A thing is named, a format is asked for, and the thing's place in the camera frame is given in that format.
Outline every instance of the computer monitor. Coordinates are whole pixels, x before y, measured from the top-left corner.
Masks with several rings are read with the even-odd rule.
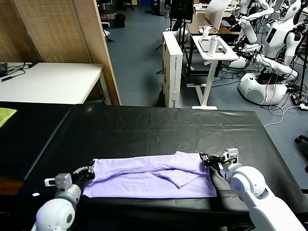
[[[223,13],[230,2],[231,0],[211,0],[209,3],[205,17],[216,30],[219,30]]]

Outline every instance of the yellow cloth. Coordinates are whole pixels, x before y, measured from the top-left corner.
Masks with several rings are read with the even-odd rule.
[[[0,107],[0,128],[15,114],[15,112],[17,112],[17,110]]]

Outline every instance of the black tablecloth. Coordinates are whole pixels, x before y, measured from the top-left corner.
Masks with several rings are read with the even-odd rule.
[[[308,213],[306,198],[254,112],[76,105],[47,146],[20,195],[53,193],[51,188],[44,187],[45,178],[71,172],[93,158],[173,154],[177,150],[222,153],[232,147],[239,149],[242,164],[263,173],[272,191],[297,216],[302,218]],[[106,212],[102,208],[108,206],[125,208],[130,216],[153,218],[155,215],[162,220],[248,219],[247,207],[227,183],[215,173],[212,178],[217,198],[82,197],[78,206],[83,209],[78,213],[82,210],[87,215],[100,215]]]
[[[0,177],[26,179],[72,105],[0,102],[17,112],[0,128]]]

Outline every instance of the folded shirt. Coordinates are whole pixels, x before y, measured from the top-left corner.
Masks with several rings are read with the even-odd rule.
[[[199,154],[95,159],[88,197],[204,198],[216,196],[209,169]]]

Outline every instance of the table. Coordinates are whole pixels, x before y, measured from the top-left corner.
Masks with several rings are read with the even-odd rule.
[[[206,8],[207,8],[208,4],[194,4],[193,8],[195,10],[195,14],[199,14],[199,13],[205,13],[206,12]],[[231,11],[234,10],[235,7],[232,6],[228,6],[223,14],[223,17],[229,17],[231,15]]]
[[[72,105],[0,102],[17,112],[0,128],[0,177],[25,180]]]
[[[212,83],[215,76],[215,71],[218,67],[219,61],[224,60],[237,60],[239,57],[237,54],[229,47],[222,38],[219,38],[219,42],[226,48],[227,52],[224,54],[222,52],[216,52],[214,56],[209,56],[207,52],[203,52],[198,40],[201,39],[202,36],[193,36],[193,42],[195,43],[199,53],[201,54],[204,60],[211,62],[211,67],[208,73],[206,84],[198,84],[198,85],[187,85],[188,87],[195,87],[199,102],[201,106],[193,106],[193,109],[208,109],[208,110],[217,110],[215,106],[207,106],[207,100],[211,91]],[[201,87],[205,87],[204,93],[201,91]]]
[[[272,191],[302,221],[307,220],[308,202],[254,112],[75,105],[28,176],[20,196],[39,192],[52,198],[54,189],[46,188],[44,179],[73,171],[92,158],[173,154],[176,150],[221,154],[229,147],[237,147],[240,162],[256,167]],[[205,218],[217,226],[249,222],[247,207],[224,179],[213,172],[212,180],[218,191],[216,198],[82,197],[77,213],[85,223],[110,213],[199,226]]]
[[[23,65],[23,63],[8,64],[9,67]],[[30,69],[25,69],[23,75],[0,82],[0,101],[84,103],[97,82],[102,88],[103,95],[108,98],[104,78],[101,77],[102,70],[100,64],[38,63]]]
[[[192,17],[192,23],[191,24],[187,24],[187,29],[192,36],[197,36],[197,35],[201,35],[201,33],[199,32],[199,26],[205,26],[205,25],[209,25],[209,21],[205,18],[204,14],[194,14]],[[223,37],[223,36],[228,36],[228,35],[232,35],[232,33],[224,26],[221,26],[218,33],[219,36]],[[195,71],[195,70],[191,70],[191,66],[192,66],[192,59],[193,59],[193,48],[194,48],[194,43],[193,40],[191,39],[191,45],[190,45],[190,49],[189,49],[189,56],[187,54],[186,49],[184,50],[184,53],[186,55],[186,59],[187,64],[188,64],[188,68],[187,68],[187,73],[186,76],[189,77],[190,74],[197,74],[197,75],[204,75],[204,74],[208,74],[208,71]]]

